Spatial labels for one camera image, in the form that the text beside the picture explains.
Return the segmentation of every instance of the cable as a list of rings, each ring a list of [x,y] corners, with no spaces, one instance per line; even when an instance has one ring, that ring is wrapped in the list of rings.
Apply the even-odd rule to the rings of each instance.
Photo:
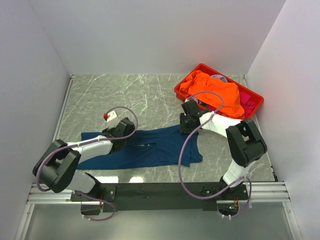
[[[239,211],[236,215],[231,216],[232,218],[234,218],[234,217],[238,216],[239,214],[241,214],[241,213],[248,207],[248,205],[249,205],[250,198],[251,198],[251,192],[252,192],[252,183],[251,183],[251,181],[250,181],[250,179],[249,179],[248,177],[242,176],[242,177],[238,178],[237,180],[231,182],[228,186],[224,187],[222,190],[218,191],[217,193],[215,193],[215,194],[213,194],[213,195],[211,195],[211,196],[197,196],[197,195],[193,194],[192,192],[190,192],[190,191],[187,189],[187,187],[186,187],[186,185],[185,185],[185,183],[184,183],[184,181],[183,181],[183,179],[182,179],[182,175],[181,175],[181,162],[182,162],[182,156],[183,156],[183,154],[184,154],[184,151],[185,151],[185,148],[186,148],[186,145],[187,145],[188,141],[189,141],[190,138],[193,136],[193,134],[195,134],[195,133],[196,133],[199,129],[201,129],[204,125],[206,125],[207,123],[209,123],[209,122],[212,120],[212,118],[215,116],[216,112],[218,112],[218,111],[224,106],[224,104],[225,104],[224,99],[223,99],[219,94],[217,94],[217,93],[215,93],[215,92],[213,92],[213,91],[199,91],[199,92],[197,92],[197,93],[189,96],[189,97],[187,98],[187,100],[189,100],[190,98],[192,98],[192,97],[194,97],[194,96],[196,96],[196,95],[198,95],[198,94],[202,94],[202,93],[209,93],[209,94],[216,95],[217,97],[220,98],[220,100],[221,100],[221,105],[213,112],[213,114],[209,117],[209,119],[208,119],[207,121],[205,121],[204,123],[202,123],[202,124],[200,124],[199,126],[197,126],[197,127],[187,136],[187,138],[185,139],[185,141],[184,141],[184,143],[183,143],[183,145],[182,145],[182,148],[181,148],[181,151],[180,151],[180,155],[179,155],[179,160],[178,160],[178,175],[179,175],[179,180],[180,180],[180,183],[181,183],[184,191],[185,191],[187,194],[189,194],[191,197],[193,197],[193,198],[195,198],[195,199],[199,199],[199,200],[208,200],[208,199],[216,198],[217,196],[219,196],[220,194],[222,194],[223,192],[225,192],[227,189],[229,189],[233,184],[235,184],[235,183],[237,183],[237,182],[239,182],[239,181],[243,181],[244,179],[247,179],[247,180],[249,181],[249,184],[250,184],[249,198],[248,198],[248,200],[247,200],[244,208],[243,208],[241,211]]]
[[[81,196],[83,196],[83,197],[85,197],[85,198],[87,198],[89,200],[93,200],[93,201],[97,201],[98,200],[100,202],[103,202],[104,204],[108,204],[109,206],[111,206],[113,208],[113,213],[111,213],[111,215],[108,216],[108,217],[97,219],[97,218],[90,218],[90,217],[88,217],[86,215],[82,215],[85,219],[88,219],[89,221],[94,221],[94,222],[102,222],[102,221],[111,219],[116,214],[117,209],[116,209],[116,206],[113,203],[111,203],[109,201],[105,201],[103,199],[97,199],[97,198],[88,196],[88,195],[84,194],[81,191],[79,191],[79,193],[80,193]]]
[[[126,106],[115,106],[113,108],[110,108],[106,114],[110,113],[112,110],[114,109],[126,109],[128,110],[129,112],[132,113],[132,115],[134,116],[135,118],[135,127],[134,127],[134,130],[132,133],[130,133],[129,135],[127,136],[122,136],[122,137],[109,137],[109,138],[104,138],[104,139],[94,139],[94,140],[90,140],[90,141],[87,141],[87,142],[83,142],[83,143],[80,143],[80,144],[72,144],[72,145],[67,145],[67,146],[63,146],[61,148],[58,148],[56,150],[54,150],[53,152],[51,152],[48,156],[46,156],[46,158],[42,161],[42,163],[40,164],[38,170],[37,170],[37,173],[36,173],[36,177],[35,177],[35,184],[37,186],[37,188],[41,191],[41,192],[47,192],[50,190],[50,188],[42,188],[40,186],[40,175],[41,175],[41,171],[42,171],[42,168],[44,167],[44,165],[58,152],[60,151],[63,151],[65,149],[70,149],[70,148],[75,148],[75,147],[81,147],[81,146],[85,146],[85,145],[88,145],[88,144],[93,144],[93,143],[96,143],[96,142],[99,142],[99,141],[111,141],[111,140],[123,140],[123,139],[127,139],[127,138],[130,138],[133,134],[135,134],[135,132],[137,131],[137,128],[138,128],[138,117],[137,115],[128,107]],[[101,221],[105,221],[105,220],[108,220],[110,218],[112,218],[117,209],[116,209],[116,206],[113,205],[111,202],[108,202],[108,201],[105,201],[105,200],[102,200],[102,199],[98,199],[98,198],[94,198],[94,197],[91,197],[91,196],[88,196],[86,194],[84,194],[83,192],[80,192],[80,194],[89,199],[89,200],[93,200],[93,201],[98,201],[98,202],[103,202],[105,204],[108,204],[110,205],[112,208],[113,208],[113,213],[106,217],[106,218],[102,218],[102,219],[95,219],[95,218],[89,218],[87,216],[83,216],[84,218],[90,220],[90,221],[95,221],[95,222],[101,222]]]

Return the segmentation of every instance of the floor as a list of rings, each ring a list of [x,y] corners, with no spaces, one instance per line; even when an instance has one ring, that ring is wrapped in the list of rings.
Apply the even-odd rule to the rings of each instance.
[[[152,130],[179,124],[181,101],[174,87],[187,74],[103,74],[74,75],[57,134],[66,142],[80,141],[81,132],[100,132],[106,125],[103,114],[115,106],[127,106],[138,116],[140,130]],[[228,75],[246,85],[243,75]],[[121,117],[130,113],[117,110]],[[215,182],[227,171],[232,157],[227,139],[213,132],[199,132],[197,145],[203,155],[201,163],[182,167],[185,182]],[[176,165],[118,170],[86,170],[105,183],[178,182]],[[252,167],[253,181],[274,181],[268,155]]]

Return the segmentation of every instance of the pink cloth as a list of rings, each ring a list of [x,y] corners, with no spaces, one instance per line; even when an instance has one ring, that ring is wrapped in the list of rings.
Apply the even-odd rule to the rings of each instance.
[[[257,104],[251,99],[250,95],[244,92],[239,92],[239,94],[240,94],[240,104],[244,109],[244,118],[247,119],[249,118],[250,114],[253,112]],[[207,107],[211,111],[216,110],[216,108],[211,105],[207,105]]]

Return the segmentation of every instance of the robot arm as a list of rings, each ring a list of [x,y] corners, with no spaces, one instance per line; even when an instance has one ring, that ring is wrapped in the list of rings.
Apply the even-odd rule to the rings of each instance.
[[[127,117],[120,120],[115,111],[111,111],[106,119],[107,128],[101,135],[79,142],[64,142],[55,140],[46,150],[44,155],[33,168],[33,175],[37,175],[41,163],[45,158],[59,148],[74,146],[57,152],[43,166],[40,173],[40,181],[50,190],[60,193],[64,189],[92,193],[98,189],[99,182],[90,174],[76,172],[79,163],[100,155],[107,155],[120,150],[125,146],[126,140],[108,140],[121,138],[131,134],[135,125]]]
[[[184,113],[180,114],[180,132],[190,133],[199,125],[205,123],[202,129],[218,133],[227,138],[233,158],[227,172],[221,178],[222,187],[245,177],[255,161],[267,152],[267,145],[256,124],[251,119],[232,119],[209,110],[201,111],[193,100],[182,104]],[[234,188],[241,182],[233,184]]]

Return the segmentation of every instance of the gray cloth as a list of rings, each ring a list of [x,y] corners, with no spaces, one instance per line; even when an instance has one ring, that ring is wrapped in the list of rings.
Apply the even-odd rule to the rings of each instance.
[[[212,77],[213,79],[221,79],[222,82],[224,82],[224,83],[227,83],[227,82],[228,82],[228,80],[227,80],[224,76],[219,75],[219,74],[212,75],[211,77]]]

